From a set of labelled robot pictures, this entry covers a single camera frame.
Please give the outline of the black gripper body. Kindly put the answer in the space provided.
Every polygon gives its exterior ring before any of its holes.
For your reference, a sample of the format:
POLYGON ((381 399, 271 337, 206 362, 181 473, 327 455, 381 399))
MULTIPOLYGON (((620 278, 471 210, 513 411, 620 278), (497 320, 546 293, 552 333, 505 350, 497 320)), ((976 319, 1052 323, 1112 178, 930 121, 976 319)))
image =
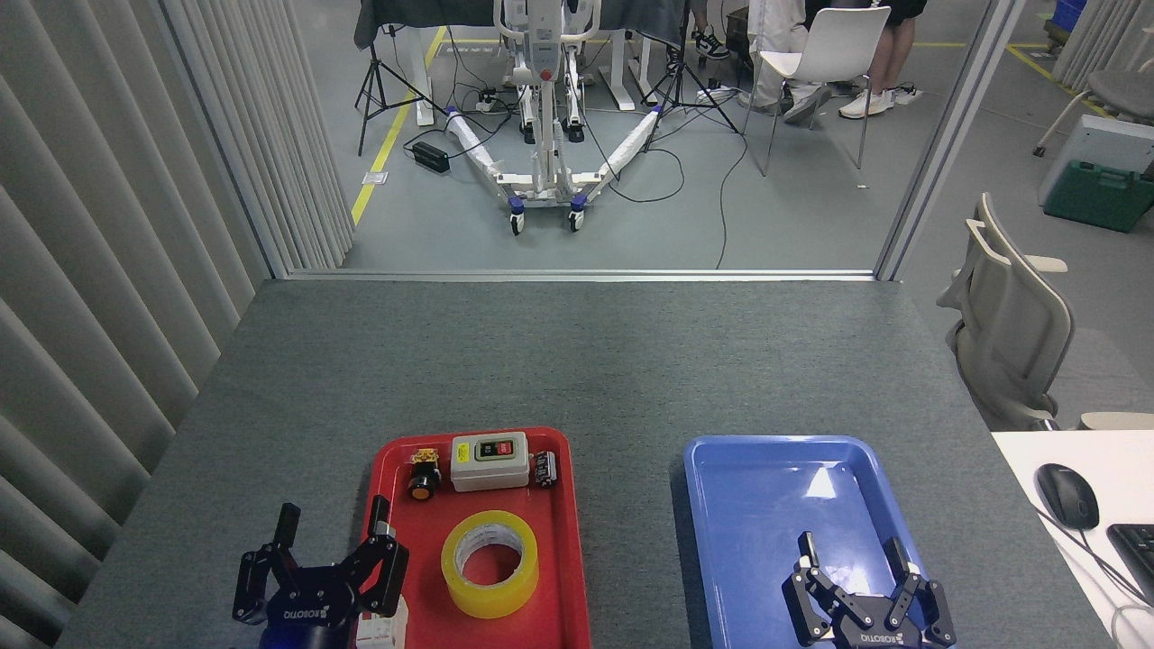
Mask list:
POLYGON ((912 599, 857 599, 853 609, 834 600, 829 607, 834 648, 920 648, 920 629, 911 620, 912 599))
POLYGON ((334 566, 295 572, 297 590, 282 585, 265 604, 261 648, 350 648, 357 591, 334 566))

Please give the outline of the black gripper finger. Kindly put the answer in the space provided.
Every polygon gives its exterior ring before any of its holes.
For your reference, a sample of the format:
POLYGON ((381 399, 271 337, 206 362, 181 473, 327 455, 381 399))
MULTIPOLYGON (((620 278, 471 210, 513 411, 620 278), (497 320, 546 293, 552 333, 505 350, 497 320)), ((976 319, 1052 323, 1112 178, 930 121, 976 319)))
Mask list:
POLYGON ((383 617, 398 612, 409 567, 409 549, 389 525, 389 513, 385 497, 372 497, 367 537, 340 564, 340 579, 353 591, 359 607, 383 617))
POLYGON ((884 616, 887 631, 902 633, 906 646, 956 646, 957 632, 949 614, 947 595, 939 580, 927 580, 920 575, 915 564, 911 564, 898 537, 884 542, 884 553, 892 573, 896 588, 890 596, 892 602, 884 616), (902 624, 911 621, 911 604, 917 600, 924 626, 917 632, 919 640, 914 643, 914 632, 901 631, 902 624))
POLYGON ((820 570, 814 534, 797 537, 799 560, 790 579, 784 580, 784 604, 800 646, 831 641, 844 646, 842 620, 854 609, 852 596, 820 570))
POLYGON ((283 503, 273 539, 257 551, 243 553, 234 595, 235 620, 258 626, 268 619, 265 591, 271 572, 278 583, 278 594, 300 595, 299 566, 291 554, 300 514, 301 509, 294 503, 283 503))

